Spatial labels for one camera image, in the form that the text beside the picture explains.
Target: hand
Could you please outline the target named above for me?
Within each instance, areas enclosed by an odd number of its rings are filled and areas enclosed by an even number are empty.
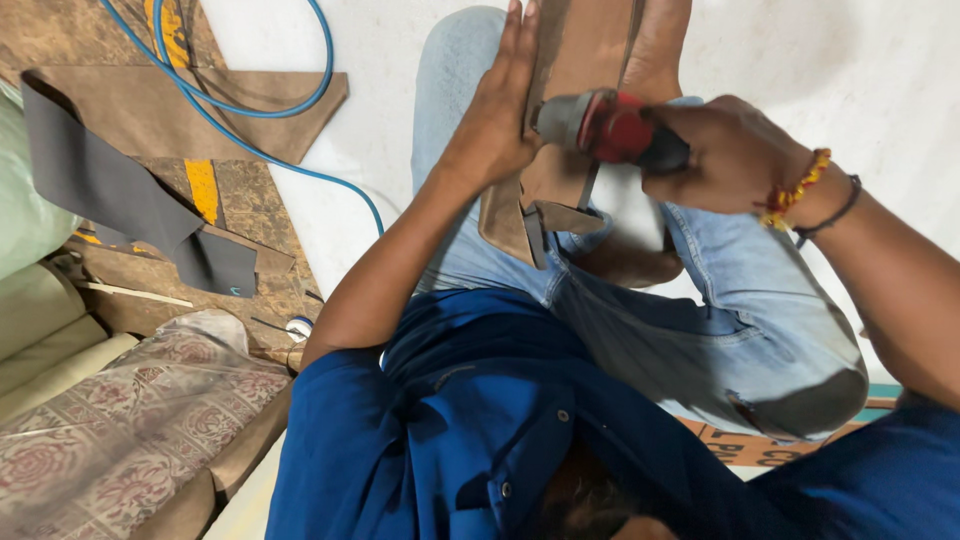
[[[737,97],[649,112],[690,145],[686,170],[644,175],[643,191],[658,201],[718,213],[759,212],[775,186],[792,188],[813,163],[813,152]]]
[[[451,177],[465,181],[474,194],[525,168],[542,146],[533,130],[523,132],[537,61],[537,1],[530,0],[522,16],[519,0],[511,0],[493,67],[480,80],[464,119],[437,163],[437,169],[452,172]]]

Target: man's left hand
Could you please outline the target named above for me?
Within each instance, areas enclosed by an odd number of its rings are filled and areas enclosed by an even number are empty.
[[[539,135],[523,129],[539,46],[537,1],[530,0],[524,15],[519,0],[511,0],[493,67],[435,169],[462,180],[473,194],[525,168],[542,146]]]

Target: air hose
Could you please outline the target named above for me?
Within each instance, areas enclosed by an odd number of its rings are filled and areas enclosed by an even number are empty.
[[[197,101],[198,99],[201,99],[218,109],[228,110],[236,114],[242,114],[244,116],[251,116],[254,118],[286,118],[289,116],[300,114],[301,112],[313,107],[318,101],[320,101],[322,97],[324,97],[324,94],[326,93],[326,89],[330,85],[330,79],[333,77],[333,39],[330,37],[330,27],[326,23],[326,17],[324,16],[323,10],[321,10],[320,6],[317,4],[317,0],[306,0],[306,2],[310,4],[311,8],[313,8],[313,13],[317,15],[317,19],[320,20],[320,26],[324,30],[324,40],[326,41],[326,69],[324,71],[324,78],[321,80],[320,85],[317,86],[317,89],[312,94],[310,94],[310,97],[308,97],[303,103],[300,103],[299,105],[291,107],[290,109],[278,110],[273,112],[264,111],[264,110],[245,109],[242,107],[235,107],[234,105],[231,105],[229,103],[224,103],[223,101],[220,101],[210,96],[203,90],[191,85],[189,82],[183,79],[183,77],[181,77],[179,73],[177,73],[177,70],[174,69],[174,66],[170,62],[170,55],[167,53],[167,46],[166,46],[166,43],[163,41],[163,29],[162,29],[161,18],[162,18],[162,9],[163,9],[164,1],[169,1],[169,0],[155,0],[154,2],[154,13],[153,13],[154,40],[156,41],[156,50],[158,52],[158,55],[154,54],[154,51],[150,47],[148,47],[139,37],[136,36],[136,34],[133,32],[133,29],[131,29],[130,25],[128,25],[127,22],[123,19],[123,17],[120,16],[120,13],[117,12],[117,10],[113,7],[113,5],[110,4],[109,0],[100,0],[100,3],[104,5],[104,8],[107,9],[107,12],[109,12],[113,20],[117,23],[117,25],[120,26],[120,29],[124,31],[124,34],[126,34],[127,37],[129,37],[131,41],[133,41],[133,44],[136,45],[136,48],[140,49],[140,51],[143,54],[147,55],[147,58],[149,58],[150,61],[152,61],[154,64],[156,64],[157,67],[162,69],[163,72],[166,73],[167,76],[170,77],[170,79],[177,84],[177,87],[180,89],[180,92],[183,94],[183,97],[186,98],[186,100],[190,103],[190,105],[192,105],[193,108],[196,109],[197,112],[207,122],[210,123],[210,125],[216,128],[217,131],[224,134],[224,136],[226,136],[228,139],[242,146],[245,150],[261,158],[262,160],[265,160],[267,162],[273,163],[274,165],[278,165],[285,169],[290,169],[294,172],[298,172],[313,178],[319,178],[320,180],[326,180],[327,182],[333,182],[334,184],[342,185],[343,187],[350,189],[357,195],[360,195],[360,198],[362,198],[363,201],[367,203],[367,207],[370,208],[370,212],[373,214],[373,220],[376,222],[377,233],[382,235],[383,221],[380,219],[380,212],[376,210],[376,205],[373,203],[373,200],[371,200],[370,196],[367,195],[367,193],[364,192],[363,189],[357,187],[354,184],[351,184],[350,182],[347,182],[346,180],[341,180],[334,176],[330,176],[324,173],[310,171],[302,167],[298,167],[292,163],[288,163],[284,160],[279,160],[269,154],[266,154],[260,151],[257,148],[254,148],[253,146],[248,144],[246,141],[244,141],[243,139],[235,135],[233,132],[225,128],[223,124],[218,122],[215,118],[213,118],[213,116],[210,115],[209,112],[204,110],[204,108],[201,107],[200,102]]]

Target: handheld grinder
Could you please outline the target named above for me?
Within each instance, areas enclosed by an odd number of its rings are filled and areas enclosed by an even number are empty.
[[[558,96],[533,111],[544,142],[609,163],[632,163],[652,173],[687,167],[690,147],[644,114],[646,104],[612,88]]]

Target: yellow stripe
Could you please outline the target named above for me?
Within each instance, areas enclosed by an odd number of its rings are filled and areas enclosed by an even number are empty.
[[[186,67],[189,55],[186,52],[186,32],[183,30],[183,19],[177,9],[175,0],[163,3],[160,17],[160,31],[163,33],[163,43],[170,54],[170,63],[174,67]],[[143,0],[143,10],[147,13],[147,24],[150,26],[150,35],[154,34],[154,0]],[[190,182],[190,194],[193,204],[207,223],[216,224],[217,210],[220,206],[220,193],[217,191],[217,180],[213,175],[213,161],[211,160],[183,160],[186,168],[186,179]]]
[[[180,10],[176,9],[174,0],[166,0],[160,10],[160,31],[163,33],[163,43],[167,46],[170,63],[174,67],[186,67],[189,56],[186,54],[186,32],[183,30],[183,19]],[[143,11],[147,14],[147,26],[150,27],[150,36],[154,35],[154,0],[143,0]],[[153,39],[156,50],[156,39]]]
[[[220,198],[217,196],[217,180],[213,176],[210,160],[183,160],[186,178],[190,181],[193,204],[207,223],[216,223]]]
[[[73,232],[73,235],[74,235],[74,236],[79,236],[80,238],[86,240],[87,242],[90,242],[91,244],[98,244],[98,245],[102,245],[102,244],[103,244],[103,242],[101,242],[100,240],[98,240],[97,237],[94,236],[94,235],[92,235],[92,234],[83,234],[83,233],[81,233],[80,231],[74,231],[74,232]]]

